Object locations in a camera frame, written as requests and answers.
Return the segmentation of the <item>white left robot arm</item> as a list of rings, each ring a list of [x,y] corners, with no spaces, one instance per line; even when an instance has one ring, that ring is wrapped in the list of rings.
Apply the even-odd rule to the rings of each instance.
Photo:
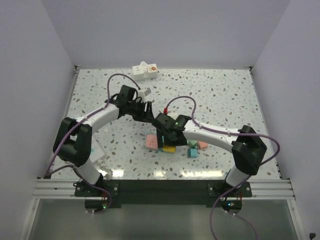
[[[105,191],[104,177],[90,161],[93,134],[125,115],[138,122],[151,123],[154,120],[152,102],[146,100],[150,93],[150,88],[123,85],[119,93],[109,96],[102,107],[82,119],[66,117],[62,120],[53,145],[53,156],[71,163],[92,196]]]

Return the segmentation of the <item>yellow cube socket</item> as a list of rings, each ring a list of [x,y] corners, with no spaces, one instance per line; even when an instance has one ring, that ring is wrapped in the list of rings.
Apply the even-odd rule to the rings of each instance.
[[[164,146],[162,148],[162,151],[165,153],[175,153],[176,152],[176,147],[175,146]]]

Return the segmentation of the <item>pink cube socket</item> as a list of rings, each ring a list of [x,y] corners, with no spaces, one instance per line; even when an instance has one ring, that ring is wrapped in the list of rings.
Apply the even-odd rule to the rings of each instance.
[[[151,150],[158,149],[158,139],[156,135],[148,134],[146,136],[145,147]]]

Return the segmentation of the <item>light blue triangular item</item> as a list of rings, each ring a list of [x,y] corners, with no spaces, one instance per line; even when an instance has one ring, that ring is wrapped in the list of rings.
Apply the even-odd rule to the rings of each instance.
[[[164,147],[164,136],[158,136],[157,137],[157,146],[159,151],[163,151]]]

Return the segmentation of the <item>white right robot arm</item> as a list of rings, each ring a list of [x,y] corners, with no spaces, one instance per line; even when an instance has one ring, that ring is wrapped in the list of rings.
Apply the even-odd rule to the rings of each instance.
[[[173,146],[184,146],[187,141],[200,141],[230,152],[234,166],[226,175],[220,192],[233,197],[240,190],[240,183],[258,173],[267,146],[252,127],[215,130],[212,125],[195,123],[190,116],[177,118],[159,113],[152,125]]]

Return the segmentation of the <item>salmon pink charger plug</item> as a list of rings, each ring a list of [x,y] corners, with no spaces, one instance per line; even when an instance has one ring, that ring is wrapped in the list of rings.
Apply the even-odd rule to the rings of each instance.
[[[198,141],[197,145],[199,150],[207,149],[209,146],[206,142],[203,142],[203,141]]]

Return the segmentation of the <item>white power strip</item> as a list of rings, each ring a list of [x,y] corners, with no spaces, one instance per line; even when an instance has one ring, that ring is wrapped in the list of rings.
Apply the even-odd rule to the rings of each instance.
[[[93,163],[97,163],[99,160],[103,160],[106,157],[105,152],[101,148],[101,146],[98,144],[98,142],[92,138],[91,140],[91,152],[89,159]]]

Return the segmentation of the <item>green charger plug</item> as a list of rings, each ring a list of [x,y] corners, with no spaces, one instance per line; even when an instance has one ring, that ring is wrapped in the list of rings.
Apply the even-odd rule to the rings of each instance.
[[[198,148],[198,141],[197,140],[189,140],[187,145],[191,148],[191,149],[197,149]]]

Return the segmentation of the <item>teal blue charger plug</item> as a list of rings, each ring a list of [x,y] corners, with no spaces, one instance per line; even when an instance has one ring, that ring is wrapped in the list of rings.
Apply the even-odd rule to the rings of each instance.
[[[188,148],[187,149],[187,157],[188,158],[197,158],[198,150],[196,148]]]

